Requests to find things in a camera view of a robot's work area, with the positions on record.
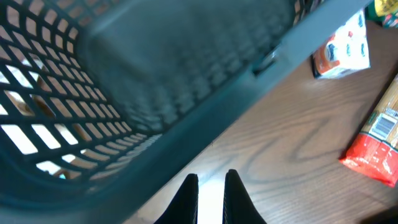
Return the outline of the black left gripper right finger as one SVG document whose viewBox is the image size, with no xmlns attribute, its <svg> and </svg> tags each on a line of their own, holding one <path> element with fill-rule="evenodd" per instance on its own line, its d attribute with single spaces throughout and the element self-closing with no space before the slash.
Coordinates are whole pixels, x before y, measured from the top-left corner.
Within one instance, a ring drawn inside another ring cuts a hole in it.
<svg viewBox="0 0 398 224">
<path fill-rule="evenodd" d="M 222 224 L 267 224 L 234 169 L 230 169 L 225 176 Z"/>
</svg>

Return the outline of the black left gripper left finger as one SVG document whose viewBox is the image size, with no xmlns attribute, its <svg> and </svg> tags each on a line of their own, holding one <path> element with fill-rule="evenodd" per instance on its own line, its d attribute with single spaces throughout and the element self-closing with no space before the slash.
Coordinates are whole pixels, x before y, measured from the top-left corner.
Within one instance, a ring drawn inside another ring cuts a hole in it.
<svg viewBox="0 0 398 224">
<path fill-rule="evenodd" d="M 164 213 L 154 224 L 197 224 L 198 176 L 188 174 Z"/>
</svg>

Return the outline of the dark grey plastic basket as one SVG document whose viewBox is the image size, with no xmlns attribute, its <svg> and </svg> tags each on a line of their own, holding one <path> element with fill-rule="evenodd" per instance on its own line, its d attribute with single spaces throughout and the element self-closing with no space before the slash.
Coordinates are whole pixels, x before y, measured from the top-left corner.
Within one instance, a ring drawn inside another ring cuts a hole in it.
<svg viewBox="0 0 398 224">
<path fill-rule="evenodd" d="M 1 222 L 122 223 L 366 1 L 1 1 Z"/>
</svg>

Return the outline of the red spaghetti pasta packet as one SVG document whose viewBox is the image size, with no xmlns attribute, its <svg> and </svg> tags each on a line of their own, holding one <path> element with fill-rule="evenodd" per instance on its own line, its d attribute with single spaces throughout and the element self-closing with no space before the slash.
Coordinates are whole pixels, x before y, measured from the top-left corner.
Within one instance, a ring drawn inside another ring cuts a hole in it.
<svg viewBox="0 0 398 224">
<path fill-rule="evenodd" d="M 393 79 L 340 162 L 385 185 L 396 185 L 397 78 Z"/>
</svg>

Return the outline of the white tissue pack box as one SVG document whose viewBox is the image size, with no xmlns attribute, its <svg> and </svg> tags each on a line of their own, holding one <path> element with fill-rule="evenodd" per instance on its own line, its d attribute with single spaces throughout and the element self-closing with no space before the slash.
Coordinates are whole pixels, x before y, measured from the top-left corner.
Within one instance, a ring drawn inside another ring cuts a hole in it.
<svg viewBox="0 0 398 224">
<path fill-rule="evenodd" d="M 337 79 L 370 68 L 364 11 L 360 10 L 312 54 L 317 79 Z"/>
</svg>

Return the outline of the green Nescafe coffee bag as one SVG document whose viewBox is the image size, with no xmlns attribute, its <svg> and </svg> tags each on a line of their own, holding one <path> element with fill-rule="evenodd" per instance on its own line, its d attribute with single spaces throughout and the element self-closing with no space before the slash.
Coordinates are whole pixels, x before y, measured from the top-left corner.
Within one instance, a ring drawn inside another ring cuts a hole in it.
<svg viewBox="0 0 398 224">
<path fill-rule="evenodd" d="M 366 19 L 383 28 L 397 28 L 397 0 L 374 0 L 365 9 Z"/>
</svg>

